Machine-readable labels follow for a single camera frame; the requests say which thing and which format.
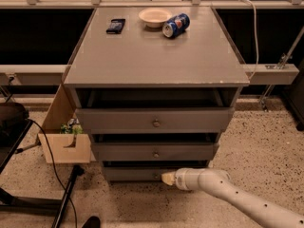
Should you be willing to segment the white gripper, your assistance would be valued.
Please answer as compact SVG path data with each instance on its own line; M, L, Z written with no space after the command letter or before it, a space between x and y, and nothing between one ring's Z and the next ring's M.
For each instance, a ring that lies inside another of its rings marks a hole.
M161 180L169 185L175 185L184 191L200 190L199 177L201 169L181 168L175 172L165 172L161 174Z

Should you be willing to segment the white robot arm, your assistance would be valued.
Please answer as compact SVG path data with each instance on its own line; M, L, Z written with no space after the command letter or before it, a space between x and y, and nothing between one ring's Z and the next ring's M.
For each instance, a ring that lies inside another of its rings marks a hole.
M203 191L224 200L263 228L304 228L304 217L250 194L231 183L230 175L214 168L181 168L161 175L167 185L184 191Z

